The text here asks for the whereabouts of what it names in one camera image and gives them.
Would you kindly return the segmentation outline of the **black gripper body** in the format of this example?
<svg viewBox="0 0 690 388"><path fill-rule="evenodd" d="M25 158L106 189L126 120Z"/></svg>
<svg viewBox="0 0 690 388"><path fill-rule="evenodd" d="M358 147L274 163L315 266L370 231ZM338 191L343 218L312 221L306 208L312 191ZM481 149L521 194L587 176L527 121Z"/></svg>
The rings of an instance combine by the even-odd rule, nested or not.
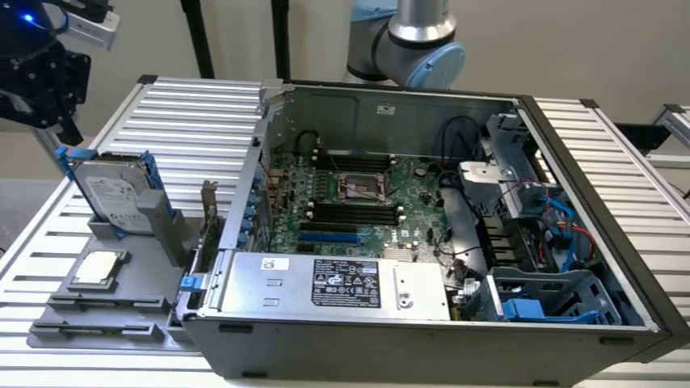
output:
<svg viewBox="0 0 690 388"><path fill-rule="evenodd" d="M91 57L59 41L70 16L92 18L90 1L1 2L1 118L39 129L55 108L86 102Z"/></svg>

